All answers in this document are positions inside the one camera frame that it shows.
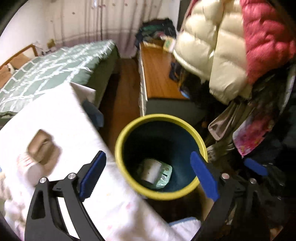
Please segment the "brown wrapper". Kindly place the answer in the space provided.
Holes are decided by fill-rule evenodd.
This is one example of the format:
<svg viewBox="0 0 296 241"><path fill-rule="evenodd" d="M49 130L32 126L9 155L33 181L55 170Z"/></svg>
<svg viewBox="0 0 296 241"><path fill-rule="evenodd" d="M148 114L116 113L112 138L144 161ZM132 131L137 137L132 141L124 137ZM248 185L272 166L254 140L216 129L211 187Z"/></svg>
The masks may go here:
<svg viewBox="0 0 296 241"><path fill-rule="evenodd" d="M38 130L27 147L27 153L41 165L55 165L60 156L60 149L49 133Z"/></svg>

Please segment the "yellow rimmed dark trash bin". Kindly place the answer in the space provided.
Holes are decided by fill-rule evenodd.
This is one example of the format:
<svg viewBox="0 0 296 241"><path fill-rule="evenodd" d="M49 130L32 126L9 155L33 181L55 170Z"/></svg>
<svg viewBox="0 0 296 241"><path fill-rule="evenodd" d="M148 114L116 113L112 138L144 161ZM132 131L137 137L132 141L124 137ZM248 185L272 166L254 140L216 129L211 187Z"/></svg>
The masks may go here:
<svg viewBox="0 0 296 241"><path fill-rule="evenodd" d="M199 186L190 163L195 151L208 159L203 139L190 124L168 114L149 114L133 120L121 131L115 144L115 159L132 189L149 199L167 201L184 197ZM172 167L165 187L144 185L139 170L146 159Z"/></svg>

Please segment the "pink floral scarf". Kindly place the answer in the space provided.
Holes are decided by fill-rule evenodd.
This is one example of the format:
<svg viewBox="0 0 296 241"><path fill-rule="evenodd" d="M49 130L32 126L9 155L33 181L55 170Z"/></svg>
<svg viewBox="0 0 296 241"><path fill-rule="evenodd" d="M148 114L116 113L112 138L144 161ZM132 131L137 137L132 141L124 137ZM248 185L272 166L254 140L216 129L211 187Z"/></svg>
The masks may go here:
<svg viewBox="0 0 296 241"><path fill-rule="evenodd" d="M274 126L271 114L254 111L233 133L232 140L241 157L250 154L264 139Z"/></svg>

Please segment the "beige bag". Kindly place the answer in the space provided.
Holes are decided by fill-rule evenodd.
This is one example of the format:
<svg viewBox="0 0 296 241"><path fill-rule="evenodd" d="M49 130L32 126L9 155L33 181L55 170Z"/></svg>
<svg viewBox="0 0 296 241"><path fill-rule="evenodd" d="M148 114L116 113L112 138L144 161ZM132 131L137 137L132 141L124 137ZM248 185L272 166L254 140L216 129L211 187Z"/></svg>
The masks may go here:
<svg viewBox="0 0 296 241"><path fill-rule="evenodd" d="M246 109L246 104L235 101L230 102L229 106L222 112L209 126L209 133L216 141L227 137L235 128Z"/></svg>

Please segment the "white floral bed sheet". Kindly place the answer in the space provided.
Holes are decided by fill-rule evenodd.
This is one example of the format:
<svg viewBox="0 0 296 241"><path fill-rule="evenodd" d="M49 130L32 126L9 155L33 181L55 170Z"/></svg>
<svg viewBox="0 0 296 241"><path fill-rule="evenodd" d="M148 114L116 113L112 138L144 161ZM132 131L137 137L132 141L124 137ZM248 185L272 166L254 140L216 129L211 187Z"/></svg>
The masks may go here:
<svg viewBox="0 0 296 241"><path fill-rule="evenodd" d="M38 130L53 137L58 160L47 175L51 181L76 173L99 151L107 163L84 207L105 240L191 240L201 222L189 217L172 224L165 222L127 184L114 156L82 108L89 97L85 88L62 84L35 99L1 129L1 169L11 195L28 208L33 187L22 180L18 158Z"/></svg>

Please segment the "wooden desk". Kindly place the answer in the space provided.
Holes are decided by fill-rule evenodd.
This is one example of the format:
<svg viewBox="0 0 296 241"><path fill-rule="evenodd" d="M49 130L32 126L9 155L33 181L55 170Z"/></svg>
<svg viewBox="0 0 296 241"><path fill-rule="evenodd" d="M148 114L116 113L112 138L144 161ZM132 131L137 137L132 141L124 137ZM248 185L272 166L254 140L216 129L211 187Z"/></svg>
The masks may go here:
<svg viewBox="0 0 296 241"><path fill-rule="evenodd" d="M171 54L160 46L140 44L138 51L140 74L140 115L165 113L184 118L189 100L181 95L177 84L169 78Z"/></svg>

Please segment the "green patterned quilt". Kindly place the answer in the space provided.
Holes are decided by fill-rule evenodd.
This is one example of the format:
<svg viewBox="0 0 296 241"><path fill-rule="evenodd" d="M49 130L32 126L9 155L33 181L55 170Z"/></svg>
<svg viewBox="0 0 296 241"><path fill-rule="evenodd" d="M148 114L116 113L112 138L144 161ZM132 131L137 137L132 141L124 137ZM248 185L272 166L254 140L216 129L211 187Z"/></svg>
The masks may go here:
<svg viewBox="0 0 296 241"><path fill-rule="evenodd" d="M100 105L119 53L112 40L62 47L25 63L1 88L1 118L12 118L27 104L63 83L95 90Z"/></svg>

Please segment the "cream puffer jacket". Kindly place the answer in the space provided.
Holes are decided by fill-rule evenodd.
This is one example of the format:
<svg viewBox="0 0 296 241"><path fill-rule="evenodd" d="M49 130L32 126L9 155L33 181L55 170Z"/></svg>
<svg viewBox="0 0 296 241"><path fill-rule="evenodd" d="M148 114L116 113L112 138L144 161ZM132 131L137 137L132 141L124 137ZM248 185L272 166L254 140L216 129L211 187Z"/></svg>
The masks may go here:
<svg viewBox="0 0 296 241"><path fill-rule="evenodd" d="M250 98L239 1L197 1L176 39L173 55L187 71L208 80L210 93L220 102Z"/></svg>

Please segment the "wooden headboard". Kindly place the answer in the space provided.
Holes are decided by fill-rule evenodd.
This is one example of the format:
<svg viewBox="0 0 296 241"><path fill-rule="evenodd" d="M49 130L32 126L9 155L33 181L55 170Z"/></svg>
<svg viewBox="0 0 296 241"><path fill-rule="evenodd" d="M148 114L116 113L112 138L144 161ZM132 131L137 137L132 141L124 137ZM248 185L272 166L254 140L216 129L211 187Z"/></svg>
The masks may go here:
<svg viewBox="0 0 296 241"><path fill-rule="evenodd" d="M5 61L2 65L7 65L8 63L16 63L17 67L13 65L14 68L22 67L21 63L25 64L25 60L31 60L35 57L38 57L39 54L37 52L37 48L34 44L30 44L20 51L18 51L16 54L14 54L12 57L10 57L7 61Z"/></svg>

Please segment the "red puffer jacket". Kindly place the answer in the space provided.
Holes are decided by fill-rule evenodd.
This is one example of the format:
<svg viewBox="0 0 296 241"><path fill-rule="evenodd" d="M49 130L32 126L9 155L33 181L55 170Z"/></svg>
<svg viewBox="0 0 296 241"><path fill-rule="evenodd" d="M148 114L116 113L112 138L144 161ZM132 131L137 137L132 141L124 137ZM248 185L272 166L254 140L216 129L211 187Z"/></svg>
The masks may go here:
<svg viewBox="0 0 296 241"><path fill-rule="evenodd" d="M268 1L240 1L246 44L247 79L253 85L295 56L295 37Z"/></svg>

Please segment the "striped curtain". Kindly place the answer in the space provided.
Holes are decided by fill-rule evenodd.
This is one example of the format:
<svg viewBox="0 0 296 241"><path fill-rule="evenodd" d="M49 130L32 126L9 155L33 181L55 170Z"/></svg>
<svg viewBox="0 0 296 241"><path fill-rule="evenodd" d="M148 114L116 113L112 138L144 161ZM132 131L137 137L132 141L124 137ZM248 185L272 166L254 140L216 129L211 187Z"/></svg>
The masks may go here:
<svg viewBox="0 0 296 241"><path fill-rule="evenodd" d="M123 58L135 56L135 35L142 23L172 20L180 1L46 1L48 38L57 48L111 39Z"/></svg>

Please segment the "pile of dark clothes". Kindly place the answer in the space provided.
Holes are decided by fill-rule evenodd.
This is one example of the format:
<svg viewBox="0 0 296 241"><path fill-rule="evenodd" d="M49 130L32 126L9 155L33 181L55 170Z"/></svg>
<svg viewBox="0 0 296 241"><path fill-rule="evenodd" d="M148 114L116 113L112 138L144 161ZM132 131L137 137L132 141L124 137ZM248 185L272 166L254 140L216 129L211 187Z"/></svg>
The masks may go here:
<svg viewBox="0 0 296 241"><path fill-rule="evenodd" d="M175 26L170 18L152 19L151 21L143 22L135 34L134 44L138 47L141 42L160 39L162 35L172 38L177 37Z"/></svg>

